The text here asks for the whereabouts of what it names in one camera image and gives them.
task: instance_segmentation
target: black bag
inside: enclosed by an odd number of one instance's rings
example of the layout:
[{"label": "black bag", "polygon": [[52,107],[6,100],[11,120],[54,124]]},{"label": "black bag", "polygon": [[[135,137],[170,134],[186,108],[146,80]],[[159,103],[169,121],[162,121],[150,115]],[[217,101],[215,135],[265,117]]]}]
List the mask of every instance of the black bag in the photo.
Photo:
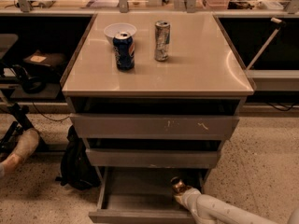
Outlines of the black bag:
[{"label": "black bag", "polygon": [[78,138],[74,126],[68,130],[69,144],[61,162],[62,177],[56,178],[61,185],[69,184],[79,190],[90,189],[100,185],[95,168],[91,166],[82,139]]}]

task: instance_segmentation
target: silver soda can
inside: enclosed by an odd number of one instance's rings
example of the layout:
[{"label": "silver soda can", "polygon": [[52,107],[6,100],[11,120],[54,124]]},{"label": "silver soda can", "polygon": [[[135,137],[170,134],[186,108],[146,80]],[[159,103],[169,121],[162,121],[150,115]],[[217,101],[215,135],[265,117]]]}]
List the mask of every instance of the silver soda can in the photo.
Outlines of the silver soda can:
[{"label": "silver soda can", "polygon": [[159,62],[166,61],[168,58],[168,47],[170,39],[170,22],[156,22],[156,50],[155,59]]},{"label": "silver soda can", "polygon": [[135,66],[135,44],[128,32],[116,33],[113,38],[116,65],[120,70],[130,70]]}]

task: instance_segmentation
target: desk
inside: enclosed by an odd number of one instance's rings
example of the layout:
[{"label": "desk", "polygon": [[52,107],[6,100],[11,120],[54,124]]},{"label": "desk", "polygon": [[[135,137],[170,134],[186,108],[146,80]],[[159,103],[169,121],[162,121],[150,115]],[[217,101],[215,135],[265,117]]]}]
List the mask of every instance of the desk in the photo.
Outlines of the desk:
[{"label": "desk", "polygon": [[[169,59],[154,60],[154,24],[171,24]],[[137,28],[135,68],[120,72],[104,28]],[[99,175],[101,223],[193,223],[169,180],[203,187],[254,92],[211,13],[99,12],[63,86]]]}]

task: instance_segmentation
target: beige countertop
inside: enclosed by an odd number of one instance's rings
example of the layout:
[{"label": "beige countertop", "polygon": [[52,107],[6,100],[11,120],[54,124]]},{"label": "beige countertop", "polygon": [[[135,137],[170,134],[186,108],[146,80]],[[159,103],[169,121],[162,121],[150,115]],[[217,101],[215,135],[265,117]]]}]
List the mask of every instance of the beige countertop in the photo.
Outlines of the beige countertop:
[{"label": "beige countertop", "polygon": [[[169,59],[154,59],[154,24],[171,23]],[[104,28],[128,22],[135,34],[135,68],[121,72]],[[247,96],[253,88],[212,13],[98,12],[63,87],[66,96]]]}]

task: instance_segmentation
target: can lid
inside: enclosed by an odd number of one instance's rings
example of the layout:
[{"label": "can lid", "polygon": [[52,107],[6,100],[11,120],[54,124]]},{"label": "can lid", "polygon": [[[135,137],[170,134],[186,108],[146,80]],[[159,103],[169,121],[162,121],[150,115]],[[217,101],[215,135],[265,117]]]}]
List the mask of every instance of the can lid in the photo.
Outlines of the can lid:
[{"label": "can lid", "polygon": [[124,40],[131,37],[131,34],[129,32],[117,32],[114,37],[119,40]]},{"label": "can lid", "polygon": [[156,26],[168,27],[168,26],[170,26],[170,22],[169,21],[156,21]]}]

